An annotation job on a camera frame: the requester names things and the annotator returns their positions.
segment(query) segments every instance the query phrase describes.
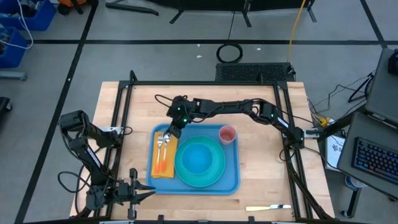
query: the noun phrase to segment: wooden table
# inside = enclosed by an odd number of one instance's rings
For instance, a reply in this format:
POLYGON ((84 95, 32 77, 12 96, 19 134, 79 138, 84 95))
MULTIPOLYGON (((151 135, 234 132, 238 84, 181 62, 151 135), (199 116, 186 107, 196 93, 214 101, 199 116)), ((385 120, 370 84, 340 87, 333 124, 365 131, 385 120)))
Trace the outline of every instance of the wooden table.
MULTIPOLYGON (((304 85, 300 82, 288 83, 293 114, 311 120, 304 85)), ((118 90, 118 82, 104 82, 99 93, 93 124, 110 126, 118 90)), ((156 102, 155 94, 173 98, 188 95, 188 99, 205 98, 214 101, 236 101, 250 98, 263 98, 275 104, 271 86, 133 86, 127 118, 127 126, 133 129, 131 135, 124 137, 123 152, 119 167, 119 178, 129 182, 129 169, 135 167, 141 183, 145 183, 151 131, 159 123, 169 123, 167 108, 156 102)), ((282 105, 285 107, 283 92, 280 91, 282 105)), ((292 204, 286 164, 278 155, 282 150, 280 132, 271 125, 255 123, 243 114, 225 114, 206 119, 204 123, 229 123, 238 132, 241 185, 234 194, 214 195, 153 195, 136 207, 139 220, 156 220, 164 215, 165 220, 236 220, 247 221, 254 216, 257 221, 292 221, 292 209, 246 212, 246 206, 269 206, 270 204, 292 204)), ((295 118, 301 128, 311 128, 312 124, 295 118)), ((316 140, 306 139, 305 145, 318 150, 316 140)), ((105 150, 98 153, 103 159, 105 150)), ((301 150, 303 167, 309 191, 317 202, 331 216, 334 216, 328 185, 318 154, 301 150)), ((78 196, 80 210, 85 206, 85 191, 78 196)), ((297 188, 301 216, 305 217, 303 197, 297 188)), ((114 205, 112 219, 127 219, 128 204, 114 205)), ((71 215, 75 215, 72 205, 71 215)))

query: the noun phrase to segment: yellow cable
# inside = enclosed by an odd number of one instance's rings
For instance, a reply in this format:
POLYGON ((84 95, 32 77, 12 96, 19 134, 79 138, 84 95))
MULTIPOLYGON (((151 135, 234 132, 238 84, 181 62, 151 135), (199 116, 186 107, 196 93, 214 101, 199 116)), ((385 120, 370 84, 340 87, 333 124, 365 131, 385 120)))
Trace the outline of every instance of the yellow cable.
POLYGON ((296 21, 294 22, 294 26, 293 26, 293 29, 292 29, 292 34, 290 35, 289 52, 287 54, 287 62, 290 62, 290 53, 292 53, 292 42, 293 42, 293 37, 294 37, 294 31, 296 30, 297 23, 299 23, 301 12, 303 11, 303 8, 304 8, 304 5, 305 5, 306 1, 307 0, 303 0, 303 3, 301 4, 300 10, 299 10, 299 12, 297 14, 296 21))

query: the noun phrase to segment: fork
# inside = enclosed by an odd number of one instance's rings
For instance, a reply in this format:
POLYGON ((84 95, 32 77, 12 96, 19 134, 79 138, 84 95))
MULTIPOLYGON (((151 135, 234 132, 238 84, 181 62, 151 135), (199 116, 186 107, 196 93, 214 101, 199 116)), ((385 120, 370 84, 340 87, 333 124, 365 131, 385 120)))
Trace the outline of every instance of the fork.
POLYGON ((163 153, 163 159, 162 159, 162 171, 166 170, 166 152, 167 152, 167 144, 171 140, 171 135, 170 133, 165 133, 163 135, 163 142, 165 143, 165 148, 164 148, 164 153, 163 153))
POLYGON ((156 159, 156 168, 155 168, 155 173, 159 173, 160 169, 160 148, 163 145, 163 133, 159 133, 157 137, 157 159, 156 159))

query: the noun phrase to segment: blue bin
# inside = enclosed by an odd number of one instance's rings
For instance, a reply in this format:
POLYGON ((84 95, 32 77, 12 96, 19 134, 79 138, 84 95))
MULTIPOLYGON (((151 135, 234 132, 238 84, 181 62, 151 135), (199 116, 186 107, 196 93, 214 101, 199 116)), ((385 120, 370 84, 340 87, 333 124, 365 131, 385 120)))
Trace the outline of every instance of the blue bin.
MULTIPOLYGON (((0 34, 2 34, 5 30, 7 30, 8 33, 11 34, 10 39, 8 41, 9 44, 18 45, 21 47, 27 46, 26 39, 20 35, 20 33, 16 28, 14 27, 0 28, 0 34)), ((19 64, 21 63, 24 53, 25 49, 7 45, 4 49, 4 52, 0 54, 0 68, 18 67, 19 64)))
POLYGON ((0 12, 11 13, 12 9, 19 9, 17 0, 0 0, 0 12))
MULTIPOLYGON (((3 4, 5 5, 5 7, 0 7, 0 13, 10 14, 16 11, 19 12, 18 3, 16 5, 13 3, 9 3, 9 1, 16 2, 17 0, 0 0, 0 1, 3 1, 2 3, 0 2, 0 6, 2 6, 3 4)), ((41 0, 31 0, 31 1, 37 3, 41 0)), ((56 8, 49 0, 43 0, 43 3, 40 5, 34 17, 24 18, 28 29, 40 30, 40 31, 47 30, 49 28, 52 19, 54 18, 56 11, 57 11, 56 8)), ((25 30, 21 22, 19 22, 19 16, 0 17, 0 24, 2 24, 4 27, 15 27, 19 30, 25 30)))

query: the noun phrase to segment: orange napkin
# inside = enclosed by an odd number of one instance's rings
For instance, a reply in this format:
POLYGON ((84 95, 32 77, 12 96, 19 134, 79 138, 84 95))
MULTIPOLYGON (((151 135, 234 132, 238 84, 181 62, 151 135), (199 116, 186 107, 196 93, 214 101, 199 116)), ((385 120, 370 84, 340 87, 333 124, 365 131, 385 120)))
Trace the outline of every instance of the orange napkin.
MULTIPOLYGON (((175 136, 172 136, 171 140, 167 145, 166 151, 166 169, 162 171, 160 169, 159 173, 155 173, 156 168, 156 160, 157 160, 157 137, 158 135, 163 134, 163 132, 156 132, 154 134, 154 148, 152 154, 152 168, 150 170, 150 176, 153 178, 174 178, 174 157, 175 152, 177 151, 178 139, 175 136)), ((160 164, 162 164, 164 150, 165 150, 165 143, 163 143, 162 147, 160 148, 160 164)))

